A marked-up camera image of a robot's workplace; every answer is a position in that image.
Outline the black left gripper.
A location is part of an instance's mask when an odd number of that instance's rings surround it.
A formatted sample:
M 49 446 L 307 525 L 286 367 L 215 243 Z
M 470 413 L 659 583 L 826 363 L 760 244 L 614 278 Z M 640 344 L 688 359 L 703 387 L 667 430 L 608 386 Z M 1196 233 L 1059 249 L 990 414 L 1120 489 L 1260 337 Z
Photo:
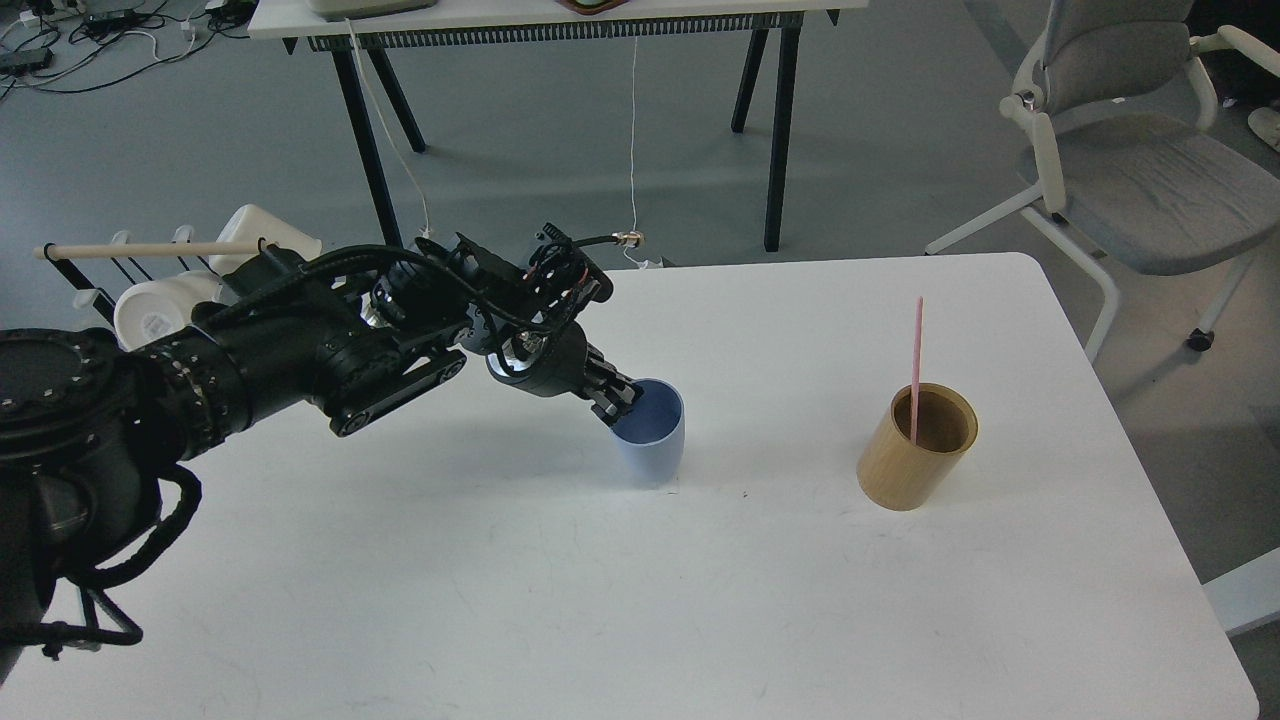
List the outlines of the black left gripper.
M 571 322 L 545 338 L 526 359 L 516 357 L 513 343 L 486 355 L 490 374 L 500 383 L 539 397 L 575 395 L 591 401 L 591 411 L 607 427 L 627 416 L 644 389 L 588 342 L 584 328 Z

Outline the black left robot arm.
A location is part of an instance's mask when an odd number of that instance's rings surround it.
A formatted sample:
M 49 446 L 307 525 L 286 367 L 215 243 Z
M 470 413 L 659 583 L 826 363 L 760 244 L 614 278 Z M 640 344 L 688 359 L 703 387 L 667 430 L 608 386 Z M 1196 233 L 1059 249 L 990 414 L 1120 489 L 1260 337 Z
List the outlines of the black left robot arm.
M 351 436 L 456 377 L 573 395 L 607 425 L 646 389 L 579 314 L 613 292 L 591 240 L 545 225 L 524 265 L 474 241 L 356 245 L 305 259 L 266 245 L 180 331 L 125 351 L 104 328 L 1 338 L 3 673 L 142 641 L 108 589 L 150 569 L 202 497 L 186 461 L 300 402 Z

